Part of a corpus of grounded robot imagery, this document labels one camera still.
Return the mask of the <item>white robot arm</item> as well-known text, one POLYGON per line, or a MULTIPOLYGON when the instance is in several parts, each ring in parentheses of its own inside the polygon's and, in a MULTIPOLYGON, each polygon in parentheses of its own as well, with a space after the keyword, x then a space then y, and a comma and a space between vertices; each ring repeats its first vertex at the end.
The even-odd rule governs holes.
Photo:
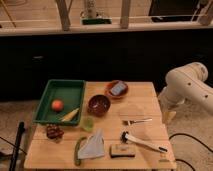
POLYGON ((164 124, 171 122, 176 115, 174 108, 186 99, 213 115, 213 88, 205 84, 207 78, 207 67, 200 62, 174 68, 166 74, 166 86, 158 95, 164 124))

